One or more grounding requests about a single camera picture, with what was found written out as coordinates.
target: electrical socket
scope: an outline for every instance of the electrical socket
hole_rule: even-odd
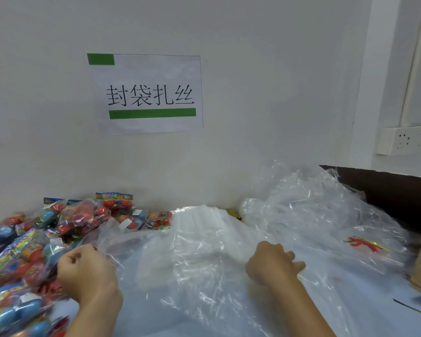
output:
[[[421,151],[421,126],[382,128],[376,153],[380,155],[411,155]]]

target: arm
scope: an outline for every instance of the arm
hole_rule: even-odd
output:
[[[110,337],[122,308],[112,264],[93,246],[84,245],[62,256],[58,279],[79,311],[66,337]]]
[[[292,337],[336,337],[297,278],[306,265],[293,260],[293,252],[262,241],[248,261],[247,274],[270,289]]]

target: hand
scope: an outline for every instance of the hand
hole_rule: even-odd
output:
[[[306,268],[303,261],[293,262],[295,254],[284,252],[281,244],[273,245],[267,241],[258,243],[256,252],[248,260],[248,276],[260,285],[269,285],[284,279],[296,279],[299,272]]]
[[[58,280],[80,306],[97,297],[109,300],[120,311],[123,303],[114,267],[90,244],[64,254],[58,262]]]

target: green rectangle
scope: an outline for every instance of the green rectangle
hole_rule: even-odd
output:
[[[129,118],[163,118],[163,117],[195,117],[196,108],[187,109],[153,109],[153,110],[109,110],[111,119]]]
[[[88,53],[89,65],[115,65],[113,54]]]

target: pile of packaged toys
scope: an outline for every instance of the pile of packaged toys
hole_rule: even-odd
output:
[[[170,226],[171,212],[140,210],[130,194],[95,197],[45,198],[36,213],[0,222],[0,337],[66,333],[69,317],[51,317],[55,302],[67,299],[56,280],[57,262],[100,225],[109,221],[131,231]]]

